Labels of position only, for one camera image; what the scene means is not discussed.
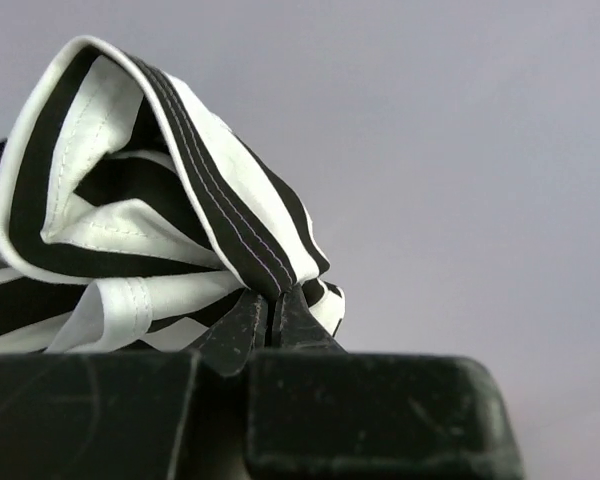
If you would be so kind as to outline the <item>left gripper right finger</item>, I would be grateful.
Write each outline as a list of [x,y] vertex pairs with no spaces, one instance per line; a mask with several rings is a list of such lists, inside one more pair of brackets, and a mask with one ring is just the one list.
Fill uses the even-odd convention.
[[282,294],[275,303],[272,347],[297,351],[346,352],[310,313],[300,286]]

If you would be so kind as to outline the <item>black white striped tank top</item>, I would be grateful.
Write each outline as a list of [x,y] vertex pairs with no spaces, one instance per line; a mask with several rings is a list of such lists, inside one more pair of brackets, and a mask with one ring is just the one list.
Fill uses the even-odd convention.
[[190,346],[255,292],[334,333],[298,195],[181,80],[69,41],[0,140],[0,354]]

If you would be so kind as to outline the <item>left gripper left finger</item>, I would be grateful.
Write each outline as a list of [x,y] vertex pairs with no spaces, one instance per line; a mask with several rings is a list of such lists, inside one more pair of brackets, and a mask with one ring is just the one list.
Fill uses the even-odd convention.
[[217,375],[240,375],[253,350],[267,345],[268,301],[250,290],[235,306],[187,346]]

